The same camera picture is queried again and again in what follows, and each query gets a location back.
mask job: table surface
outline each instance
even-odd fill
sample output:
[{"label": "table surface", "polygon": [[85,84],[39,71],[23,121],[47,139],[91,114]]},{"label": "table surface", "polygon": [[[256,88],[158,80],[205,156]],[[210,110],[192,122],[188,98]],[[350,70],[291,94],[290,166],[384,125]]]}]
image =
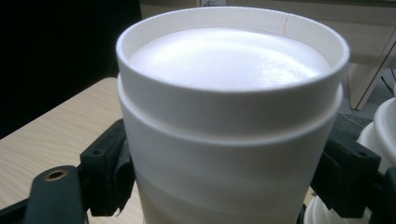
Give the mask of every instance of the table surface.
[{"label": "table surface", "polygon": [[[29,197],[33,179],[61,165],[79,165],[84,151],[112,123],[121,119],[117,79],[92,85],[45,115],[0,140],[0,209]],[[307,192],[305,204],[312,199]],[[92,217],[95,223],[142,224],[137,186],[122,213]]]}]

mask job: paper cup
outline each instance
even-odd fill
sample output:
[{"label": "paper cup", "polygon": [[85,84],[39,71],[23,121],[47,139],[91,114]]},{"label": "paper cup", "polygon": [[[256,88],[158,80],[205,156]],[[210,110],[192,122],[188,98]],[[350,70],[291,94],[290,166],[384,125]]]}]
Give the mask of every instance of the paper cup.
[{"label": "paper cup", "polygon": [[339,34],[202,7],[131,26],[117,54],[147,224],[295,222],[342,101]]}]

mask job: cup rim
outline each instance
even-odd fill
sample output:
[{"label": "cup rim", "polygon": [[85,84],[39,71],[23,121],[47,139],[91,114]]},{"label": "cup rim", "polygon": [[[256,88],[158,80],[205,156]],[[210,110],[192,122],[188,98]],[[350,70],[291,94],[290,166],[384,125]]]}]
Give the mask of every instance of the cup rim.
[{"label": "cup rim", "polygon": [[[129,59],[124,55],[123,50],[122,50],[122,44],[124,42],[124,39],[126,36],[131,33],[137,26],[142,25],[146,23],[147,21],[153,21],[153,20],[160,20],[162,17],[166,17],[168,15],[172,15],[175,13],[179,12],[189,12],[189,11],[196,11],[196,10],[224,10],[224,9],[247,9],[247,10],[260,10],[260,11],[269,11],[269,12],[275,12],[275,13],[281,13],[284,15],[292,16],[292,17],[297,17],[305,21],[309,21],[314,23],[316,26],[320,26],[327,30],[329,34],[332,34],[335,39],[339,42],[339,44],[342,46],[343,53],[342,57],[338,62],[333,65],[330,69],[324,71],[321,73],[319,76],[313,76],[308,79],[305,79],[303,81],[298,81],[295,83],[290,83],[287,85],[275,85],[271,87],[262,87],[262,88],[255,88],[255,89],[213,89],[213,88],[200,88],[196,86],[187,86],[187,85],[180,85],[176,84],[174,82],[170,81],[165,81],[163,79],[158,79],[153,76],[150,76],[148,74],[145,74],[144,72],[140,71],[140,69],[137,66],[134,66],[133,64],[129,64],[128,61]],[[311,19],[308,19],[306,17],[302,17],[299,15],[287,13],[287,12],[282,12],[282,11],[277,11],[277,10],[272,10],[272,9],[266,9],[266,8],[255,8],[255,7],[195,7],[195,8],[187,8],[187,9],[180,9],[176,11],[171,11],[171,12],[166,12],[163,14],[159,14],[153,17],[150,17],[148,19],[142,20],[140,22],[135,23],[134,25],[128,27],[126,30],[124,30],[121,35],[119,36],[116,44],[116,53],[119,59],[119,63],[123,63],[125,67],[128,69],[131,69],[134,71],[135,74],[142,76],[144,78],[147,78],[149,80],[161,83],[166,86],[170,86],[173,88],[180,88],[180,89],[186,89],[190,91],[202,91],[202,92],[217,92],[217,93],[259,93],[259,92],[268,92],[268,91],[287,91],[289,89],[296,89],[296,88],[303,88],[304,86],[311,85],[315,82],[319,82],[323,79],[327,79],[328,77],[331,77],[335,73],[339,73],[341,70],[344,69],[345,65],[347,64],[350,56],[350,50],[348,43],[345,41],[345,39],[340,36],[337,32],[334,31],[334,29],[330,28],[327,25],[324,25],[323,23],[320,23],[318,21],[314,21]]]}]

